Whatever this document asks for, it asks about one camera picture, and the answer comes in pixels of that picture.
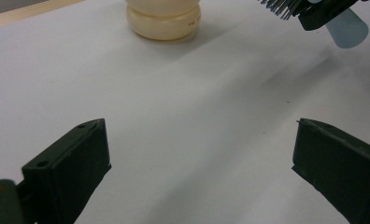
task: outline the brush bristles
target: brush bristles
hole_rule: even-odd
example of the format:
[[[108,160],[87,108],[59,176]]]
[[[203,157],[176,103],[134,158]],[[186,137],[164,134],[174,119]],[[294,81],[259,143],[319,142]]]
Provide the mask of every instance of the brush bristles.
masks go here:
[[[277,16],[285,10],[280,18],[287,21],[301,2],[302,0],[262,0],[261,4],[266,5]]]

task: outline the white tabletop surface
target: white tabletop surface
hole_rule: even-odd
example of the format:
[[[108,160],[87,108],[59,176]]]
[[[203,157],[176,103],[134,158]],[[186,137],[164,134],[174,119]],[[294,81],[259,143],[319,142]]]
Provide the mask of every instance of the white tabletop surface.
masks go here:
[[[292,153],[299,118],[370,144],[370,33],[339,49],[254,0],[200,5],[181,42],[135,35],[124,0],[0,27],[0,178],[105,118],[113,168],[77,223],[348,223]],[[370,30],[370,1],[352,9]]]

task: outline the cream-colored jar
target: cream-colored jar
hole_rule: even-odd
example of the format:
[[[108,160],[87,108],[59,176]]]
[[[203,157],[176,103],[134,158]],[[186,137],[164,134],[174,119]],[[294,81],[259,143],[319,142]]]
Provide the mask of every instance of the cream-colored jar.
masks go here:
[[[131,28],[149,39],[173,40],[191,34],[201,17],[199,0],[126,0]]]

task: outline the wooden strip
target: wooden strip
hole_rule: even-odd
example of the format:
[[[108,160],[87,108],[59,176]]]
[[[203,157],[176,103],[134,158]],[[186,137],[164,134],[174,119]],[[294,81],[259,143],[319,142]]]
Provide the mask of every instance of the wooden strip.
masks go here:
[[[66,7],[83,0],[49,0],[46,2],[22,7],[8,12],[0,13],[0,26],[12,23],[14,21],[23,20],[45,12],[53,11],[60,7]]]

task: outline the gray floor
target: gray floor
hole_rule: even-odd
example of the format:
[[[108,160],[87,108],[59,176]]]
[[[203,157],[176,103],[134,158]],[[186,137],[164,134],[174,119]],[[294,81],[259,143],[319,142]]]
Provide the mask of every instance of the gray floor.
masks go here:
[[[14,10],[21,7],[28,7],[47,0],[0,0],[0,13]]]

